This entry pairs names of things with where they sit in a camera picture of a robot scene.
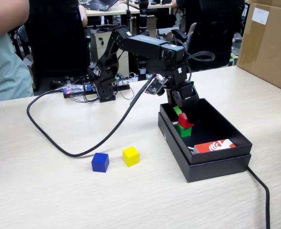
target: blue cube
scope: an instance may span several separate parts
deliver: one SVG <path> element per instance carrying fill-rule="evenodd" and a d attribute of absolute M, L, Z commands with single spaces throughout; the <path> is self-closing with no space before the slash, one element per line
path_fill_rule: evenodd
<path fill-rule="evenodd" d="M 93 171 L 105 173 L 105 172 L 107 172 L 108 166 L 109 166 L 109 155 L 95 153 L 93 160 L 92 160 Z"/>

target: red block on green block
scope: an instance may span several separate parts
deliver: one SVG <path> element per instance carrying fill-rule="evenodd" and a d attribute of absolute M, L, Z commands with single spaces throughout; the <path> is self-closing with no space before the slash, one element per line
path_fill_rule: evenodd
<path fill-rule="evenodd" d="M 184 129 L 180 124 L 177 123 L 177 130 L 181 137 L 189 137 L 191 136 L 191 127 Z"/>
<path fill-rule="evenodd" d="M 179 124 L 184 128 L 190 128 L 193 127 L 194 124 L 191 124 L 190 122 L 188 122 L 187 116 L 185 113 L 179 114 Z"/>

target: circuit board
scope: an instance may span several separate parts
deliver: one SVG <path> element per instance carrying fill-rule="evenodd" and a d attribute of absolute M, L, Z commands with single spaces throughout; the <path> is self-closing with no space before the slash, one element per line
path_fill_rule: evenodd
<path fill-rule="evenodd" d="M 168 79 L 163 78 L 161 81 L 159 81 L 157 78 L 154 78 L 154 80 L 152 81 L 152 83 L 150 83 L 150 85 L 147 87 L 147 89 L 145 90 L 145 93 L 148 94 L 153 94 L 156 95 L 157 92 L 160 91 L 160 89 L 164 86 L 164 84 L 167 82 Z"/>

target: laptop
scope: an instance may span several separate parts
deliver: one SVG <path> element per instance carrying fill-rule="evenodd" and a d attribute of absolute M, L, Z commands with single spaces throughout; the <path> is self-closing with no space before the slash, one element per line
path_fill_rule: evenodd
<path fill-rule="evenodd" d="M 79 4 L 90 10 L 106 11 L 118 0 L 79 0 Z"/>

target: yellow cube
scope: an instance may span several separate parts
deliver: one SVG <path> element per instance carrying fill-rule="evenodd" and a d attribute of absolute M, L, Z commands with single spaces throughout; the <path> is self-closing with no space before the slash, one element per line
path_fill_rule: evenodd
<path fill-rule="evenodd" d="M 130 167 L 140 162 L 140 154 L 133 146 L 131 146 L 122 151 L 122 159 L 126 165 Z"/>

